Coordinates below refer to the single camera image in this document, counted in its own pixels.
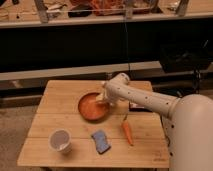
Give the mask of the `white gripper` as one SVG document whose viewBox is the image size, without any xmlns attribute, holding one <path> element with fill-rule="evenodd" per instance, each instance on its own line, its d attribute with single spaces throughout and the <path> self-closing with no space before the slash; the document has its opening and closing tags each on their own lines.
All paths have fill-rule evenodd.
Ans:
<svg viewBox="0 0 213 171">
<path fill-rule="evenodd" d="M 98 103 L 109 103 L 114 106 L 117 103 L 117 95 L 113 91 L 109 82 L 103 84 L 102 92 L 96 97 Z"/>
</svg>

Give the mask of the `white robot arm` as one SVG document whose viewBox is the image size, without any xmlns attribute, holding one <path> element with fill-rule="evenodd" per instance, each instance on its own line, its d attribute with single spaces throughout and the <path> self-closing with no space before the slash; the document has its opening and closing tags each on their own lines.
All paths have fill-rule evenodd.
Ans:
<svg viewBox="0 0 213 171">
<path fill-rule="evenodd" d="M 129 82 L 125 73 L 104 81 L 96 100 L 115 104 L 125 99 L 169 119 L 169 171 L 213 171 L 213 100 L 200 94 L 179 98 L 137 89 Z"/>
</svg>

